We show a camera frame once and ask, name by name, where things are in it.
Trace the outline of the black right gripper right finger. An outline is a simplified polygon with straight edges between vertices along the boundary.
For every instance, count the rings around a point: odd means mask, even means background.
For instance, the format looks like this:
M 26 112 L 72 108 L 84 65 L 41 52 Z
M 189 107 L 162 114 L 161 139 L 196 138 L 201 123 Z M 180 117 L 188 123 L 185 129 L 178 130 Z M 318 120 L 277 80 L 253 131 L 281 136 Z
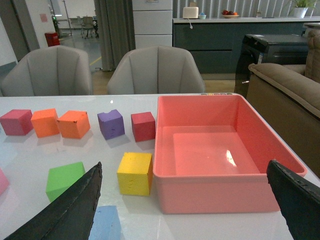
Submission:
M 320 238 L 320 188 L 276 160 L 268 163 L 267 179 L 295 240 Z

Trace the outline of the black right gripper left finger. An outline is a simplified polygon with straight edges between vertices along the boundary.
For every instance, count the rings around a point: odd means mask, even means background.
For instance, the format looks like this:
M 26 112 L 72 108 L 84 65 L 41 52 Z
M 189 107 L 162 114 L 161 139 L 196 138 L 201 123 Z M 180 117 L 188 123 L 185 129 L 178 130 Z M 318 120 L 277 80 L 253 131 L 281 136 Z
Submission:
M 87 240 L 101 195 L 102 178 L 102 164 L 98 162 L 6 239 Z

